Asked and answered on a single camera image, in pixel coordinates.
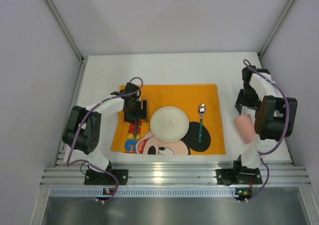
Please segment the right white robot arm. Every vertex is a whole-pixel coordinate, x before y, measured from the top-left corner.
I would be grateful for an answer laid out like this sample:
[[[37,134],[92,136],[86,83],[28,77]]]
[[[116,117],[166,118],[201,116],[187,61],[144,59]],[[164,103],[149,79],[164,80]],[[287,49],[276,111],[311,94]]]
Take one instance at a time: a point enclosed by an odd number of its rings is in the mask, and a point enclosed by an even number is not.
[[[235,103],[240,113],[234,119],[242,141],[248,148],[239,155],[242,166],[258,168],[265,155],[273,153],[293,131],[298,102],[288,98],[272,81],[270,72],[258,69],[244,60],[243,89]],[[208,129],[205,117],[207,103],[200,104],[198,121],[185,122],[174,107],[157,110],[151,118],[151,129],[136,144],[137,154],[190,155],[206,152],[216,131]]]

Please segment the cream round plate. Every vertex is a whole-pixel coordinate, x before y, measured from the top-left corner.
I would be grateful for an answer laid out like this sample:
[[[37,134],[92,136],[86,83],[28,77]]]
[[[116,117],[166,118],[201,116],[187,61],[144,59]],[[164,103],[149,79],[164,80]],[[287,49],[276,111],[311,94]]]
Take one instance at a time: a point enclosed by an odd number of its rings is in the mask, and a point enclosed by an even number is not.
[[[162,107],[152,115],[150,129],[157,139],[176,142],[187,134],[189,120],[186,113],[177,107]]]

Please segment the silver spoon green handle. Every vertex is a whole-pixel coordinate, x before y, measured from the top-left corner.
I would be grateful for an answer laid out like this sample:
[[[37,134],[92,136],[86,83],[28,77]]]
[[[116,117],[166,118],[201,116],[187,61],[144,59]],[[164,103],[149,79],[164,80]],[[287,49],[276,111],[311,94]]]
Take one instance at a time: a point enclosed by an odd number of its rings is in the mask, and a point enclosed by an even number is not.
[[[205,104],[200,104],[198,107],[198,114],[200,117],[199,121],[199,133],[198,133],[198,142],[201,143],[202,141],[202,128],[203,128],[203,117],[206,113],[206,105]]]

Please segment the orange Mickey Mouse placemat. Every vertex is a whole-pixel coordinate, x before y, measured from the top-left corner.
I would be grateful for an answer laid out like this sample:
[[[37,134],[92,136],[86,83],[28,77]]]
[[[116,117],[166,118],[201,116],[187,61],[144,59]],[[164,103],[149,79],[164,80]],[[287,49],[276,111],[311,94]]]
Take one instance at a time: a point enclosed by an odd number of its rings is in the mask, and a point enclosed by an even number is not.
[[[149,121],[118,125],[112,152],[137,155],[223,155],[223,125],[215,84],[145,85]]]

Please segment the pink cup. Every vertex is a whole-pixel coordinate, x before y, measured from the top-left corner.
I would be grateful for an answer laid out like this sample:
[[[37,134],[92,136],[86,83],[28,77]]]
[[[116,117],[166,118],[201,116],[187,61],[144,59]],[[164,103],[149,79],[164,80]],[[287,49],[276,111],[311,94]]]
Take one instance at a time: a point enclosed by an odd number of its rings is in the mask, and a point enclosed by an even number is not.
[[[234,119],[234,125],[245,144],[249,144],[255,138],[254,123],[250,114],[243,114]]]

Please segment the fork with green handle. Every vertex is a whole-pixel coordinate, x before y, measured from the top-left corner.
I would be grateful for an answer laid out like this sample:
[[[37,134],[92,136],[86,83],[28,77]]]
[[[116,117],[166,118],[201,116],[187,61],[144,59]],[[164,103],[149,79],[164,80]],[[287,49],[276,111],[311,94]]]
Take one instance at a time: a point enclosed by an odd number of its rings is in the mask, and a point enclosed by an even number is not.
[[[136,120],[135,121],[135,128],[134,128],[134,140],[137,139],[138,130],[139,130],[139,120]]]

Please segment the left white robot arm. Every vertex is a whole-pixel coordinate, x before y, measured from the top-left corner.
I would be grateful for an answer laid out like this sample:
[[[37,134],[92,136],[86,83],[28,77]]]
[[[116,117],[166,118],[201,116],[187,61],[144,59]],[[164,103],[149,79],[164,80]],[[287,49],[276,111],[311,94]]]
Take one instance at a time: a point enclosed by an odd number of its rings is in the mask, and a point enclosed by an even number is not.
[[[100,102],[74,106],[68,117],[62,141],[70,150],[66,166],[82,162],[98,173],[110,173],[112,165],[99,150],[102,120],[113,114],[124,113],[124,121],[139,125],[148,120],[147,100],[142,100],[143,85],[129,81],[120,91],[112,92]]]

